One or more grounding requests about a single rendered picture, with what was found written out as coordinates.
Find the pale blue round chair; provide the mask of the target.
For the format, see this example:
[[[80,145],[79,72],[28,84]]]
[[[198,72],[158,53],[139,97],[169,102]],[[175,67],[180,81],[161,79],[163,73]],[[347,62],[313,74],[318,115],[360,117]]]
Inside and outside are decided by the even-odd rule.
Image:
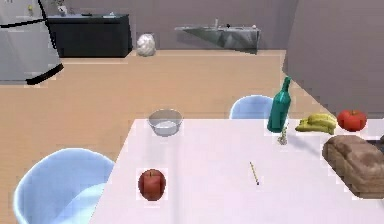
[[[231,107],[230,119],[267,119],[273,99],[264,95],[248,95],[238,99]]]
[[[84,148],[44,157],[15,189],[18,224],[89,224],[113,167],[108,157]]]

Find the red apple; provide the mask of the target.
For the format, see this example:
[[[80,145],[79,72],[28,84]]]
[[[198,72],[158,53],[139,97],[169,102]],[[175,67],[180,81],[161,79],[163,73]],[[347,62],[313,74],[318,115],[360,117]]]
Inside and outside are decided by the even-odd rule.
[[[158,201],[164,194],[166,179],[157,169],[144,171],[138,180],[140,194],[148,201]]]

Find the grey glass bowl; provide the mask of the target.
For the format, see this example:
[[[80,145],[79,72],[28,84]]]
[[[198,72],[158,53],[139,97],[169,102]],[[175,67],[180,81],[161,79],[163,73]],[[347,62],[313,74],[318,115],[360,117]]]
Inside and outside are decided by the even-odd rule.
[[[176,134],[182,121],[183,116],[174,109],[159,109],[148,117],[149,126],[160,137],[169,137]]]

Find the white crumpled bin bag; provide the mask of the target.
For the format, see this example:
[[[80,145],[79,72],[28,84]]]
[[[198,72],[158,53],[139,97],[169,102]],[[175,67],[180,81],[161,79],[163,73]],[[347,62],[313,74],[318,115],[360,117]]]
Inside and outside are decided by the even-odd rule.
[[[156,42],[152,33],[144,33],[137,40],[136,52],[139,56],[150,57],[156,53]]]

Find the white table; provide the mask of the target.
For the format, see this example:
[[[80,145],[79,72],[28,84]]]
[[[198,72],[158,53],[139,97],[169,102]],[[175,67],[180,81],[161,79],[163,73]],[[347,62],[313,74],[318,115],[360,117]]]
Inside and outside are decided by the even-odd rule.
[[[323,160],[328,138],[289,131],[281,146],[264,121],[229,119],[163,138],[137,119],[89,224],[384,224],[384,201],[355,197]],[[149,169],[166,179],[158,201],[139,192]]]

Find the yellow pencil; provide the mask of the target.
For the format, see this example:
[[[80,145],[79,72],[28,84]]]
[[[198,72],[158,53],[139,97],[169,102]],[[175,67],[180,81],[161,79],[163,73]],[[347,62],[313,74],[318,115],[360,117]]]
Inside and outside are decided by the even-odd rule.
[[[256,183],[257,186],[259,186],[260,182],[259,182],[259,179],[258,179],[258,176],[257,176],[257,173],[256,173],[256,169],[254,167],[254,164],[251,161],[249,162],[249,164],[250,164],[250,168],[251,168],[253,177],[255,179],[255,183]]]

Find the teal glass bottle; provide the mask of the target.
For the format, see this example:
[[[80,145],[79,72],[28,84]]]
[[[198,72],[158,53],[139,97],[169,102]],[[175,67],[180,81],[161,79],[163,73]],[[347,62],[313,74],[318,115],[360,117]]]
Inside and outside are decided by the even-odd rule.
[[[274,96],[272,107],[268,119],[267,129],[273,133],[281,133],[287,119],[287,114],[291,104],[289,94],[291,78],[286,76],[281,90]]]

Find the small pale shaker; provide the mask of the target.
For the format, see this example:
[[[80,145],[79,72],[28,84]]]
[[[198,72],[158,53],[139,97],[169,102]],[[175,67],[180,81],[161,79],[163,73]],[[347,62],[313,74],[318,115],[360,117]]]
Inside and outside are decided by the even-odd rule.
[[[287,144],[287,128],[286,127],[282,129],[281,135],[278,137],[277,141],[280,145]]]

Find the yellow banana bunch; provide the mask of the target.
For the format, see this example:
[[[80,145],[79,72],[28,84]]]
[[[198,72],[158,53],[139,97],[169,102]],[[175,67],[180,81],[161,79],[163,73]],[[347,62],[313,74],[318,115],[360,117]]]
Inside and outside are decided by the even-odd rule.
[[[333,135],[336,127],[337,119],[333,115],[315,113],[301,119],[295,130],[298,132],[322,132]]]

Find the red tomato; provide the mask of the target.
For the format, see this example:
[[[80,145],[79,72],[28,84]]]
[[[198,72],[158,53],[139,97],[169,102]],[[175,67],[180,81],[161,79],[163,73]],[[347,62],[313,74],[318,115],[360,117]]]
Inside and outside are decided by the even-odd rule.
[[[337,116],[338,125],[349,132],[361,131],[367,123],[367,116],[359,110],[343,110]]]

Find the brown bread loaf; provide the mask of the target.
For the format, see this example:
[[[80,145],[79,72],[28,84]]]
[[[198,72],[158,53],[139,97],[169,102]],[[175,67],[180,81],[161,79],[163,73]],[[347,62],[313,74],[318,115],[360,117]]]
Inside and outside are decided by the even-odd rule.
[[[359,198],[384,199],[384,153],[356,135],[328,139],[322,156],[348,189]]]

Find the grey fridge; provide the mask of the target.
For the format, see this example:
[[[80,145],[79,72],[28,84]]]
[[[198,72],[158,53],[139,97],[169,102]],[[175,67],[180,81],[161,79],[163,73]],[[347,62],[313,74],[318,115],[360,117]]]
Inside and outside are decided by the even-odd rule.
[[[41,0],[0,0],[1,24],[32,18],[46,22],[0,28],[0,85],[28,85],[62,64]]]

